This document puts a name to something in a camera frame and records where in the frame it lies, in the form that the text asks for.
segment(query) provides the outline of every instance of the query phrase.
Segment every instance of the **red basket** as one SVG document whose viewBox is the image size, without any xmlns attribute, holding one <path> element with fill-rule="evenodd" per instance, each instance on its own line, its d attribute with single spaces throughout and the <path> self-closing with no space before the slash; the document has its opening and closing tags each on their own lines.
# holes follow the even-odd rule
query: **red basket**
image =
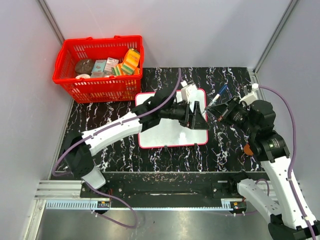
<svg viewBox="0 0 320 240">
<path fill-rule="evenodd" d="M 124 60 L 129 48 L 140 52 L 139 75 L 110 76 L 76 79 L 75 66 L 81 59 Z M 92 37 L 65 40 L 59 52 L 53 73 L 53 82 L 61 85 L 77 103 L 131 101 L 141 92 L 144 63 L 142 37 L 114 36 L 93 39 Z"/>
</svg>

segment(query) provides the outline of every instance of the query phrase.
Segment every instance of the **black marble tabletop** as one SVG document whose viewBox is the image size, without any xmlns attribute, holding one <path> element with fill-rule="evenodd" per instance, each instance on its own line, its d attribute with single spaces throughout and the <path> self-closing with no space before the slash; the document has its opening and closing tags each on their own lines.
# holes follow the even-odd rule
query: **black marble tabletop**
<svg viewBox="0 0 320 240">
<path fill-rule="evenodd" d="M 226 102 L 233 96 L 243 96 L 244 86 L 251 84 L 245 67 L 186 67 L 182 68 L 182 78 L 204 89 L 207 103 L 227 84 L 226 91 L 216 104 Z M 141 90 L 154 92 L 165 87 L 173 88 L 177 79 L 178 68 L 144 68 Z M 134 107 L 134 101 L 75 102 L 64 136 L 72 131 L 83 132 L 100 127 Z M 224 126 L 212 116 L 208 116 L 208 122 L 211 129 L 205 145 L 169 147 L 168 151 L 164 148 L 142 149 L 138 136 L 132 135 L 106 147 L 93 160 L 103 172 L 262 171 L 253 157 L 244 154 L 243 147 L 248 137 L 241 130 Z M 57 170 L 65 171 L 67 168 L 63 162 Z"/>
</svg>

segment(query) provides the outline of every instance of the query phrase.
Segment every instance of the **gray floor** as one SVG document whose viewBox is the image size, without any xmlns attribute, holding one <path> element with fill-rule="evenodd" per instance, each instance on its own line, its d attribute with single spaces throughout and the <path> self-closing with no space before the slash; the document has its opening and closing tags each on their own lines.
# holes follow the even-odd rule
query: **gray floor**
<svg viewBox="0 0 320 240">
<path fill-rule="evenodd" d="M 127 224 L 128 210 L 106 213 Z M 138 211 L 137 229 L 125 229 L 89 211 L 46 209 L 37 240 L 272 240 L 259 213 L 221 216 L 207 211 Z"/>
</svg>

